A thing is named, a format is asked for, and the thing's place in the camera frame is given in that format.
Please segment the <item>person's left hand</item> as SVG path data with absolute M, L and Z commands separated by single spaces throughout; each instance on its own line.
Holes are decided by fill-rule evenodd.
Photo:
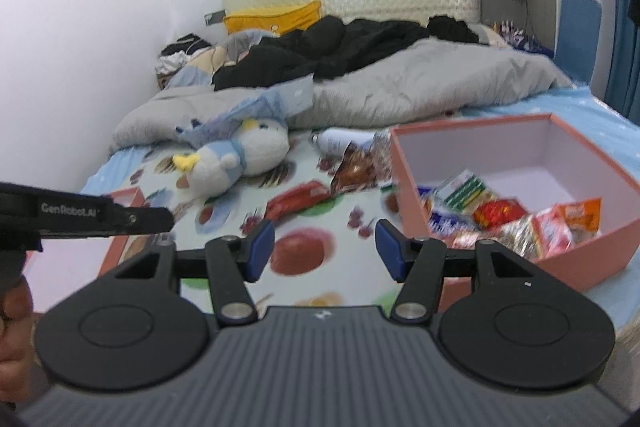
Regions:
M 25 277 L 4 295 L 1 312 L 1 401 L 22 402 L 34 363 L 32 293 Z

